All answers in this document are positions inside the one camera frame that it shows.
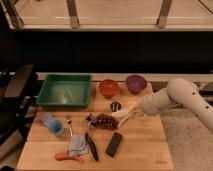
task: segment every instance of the knife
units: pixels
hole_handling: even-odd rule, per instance
[[[93,158],[95,159],[95,161],[98,161],[98,153],[97,153],[96,145],[87,132],[85,133],[85,139],[87,143],[89,144]]]

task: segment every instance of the wooden cutting board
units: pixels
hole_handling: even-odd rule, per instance
[[[105,99],[98,91],[98,83],[93,83],[91,102],[83,111],[51,111],[53,115],[64,123],[64,134],[57,138],[51,135],[41,123],[41,116],[46,110],[39,110],[32,124],[28,140],[24,146],[18,170],[30,171],[147,171],[165,170],[172,171],[173,163],[166,142],[164,129],[159,115],[132,118],[121,126],[117,132],[123,135],[122,142],[112,158],[105,154],[108,143],[114,131],[96,129],[93,139],[97,146],[99,161],[95,162],[91,153],[83,155],[84,164],[76,161],[56,161],[54,155],[65,152],[70,144],[69,127],[66,117],[72,116],[72,128],[75,134],[84,134],[86,131],[85,121],[89,113],[110,114],[109,104],[118,100],[122,106],[128,106],[147,93],[152,93],[149,84],[140,95],[132,95],[124,83],[120,84],[120,92],[113,99]]]

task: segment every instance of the purple bowl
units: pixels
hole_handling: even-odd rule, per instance
[[[126,79],[126,85],[130,92],[138,94],[147,86],[147,81],[140,75],[130,75]]]

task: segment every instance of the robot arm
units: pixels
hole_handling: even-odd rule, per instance
[[[138,107],[141,107],[147,115],[155,115],[166,108],[180,104],[191,110],[213,132],[212,106],[200,96],[197,86],[185,79],[171,80],[166,88],[143,97]]]

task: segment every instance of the green tray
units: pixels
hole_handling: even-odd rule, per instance
[[[36,103],[44,108],[86,108],[90,100],[90,75],[48,75]]]

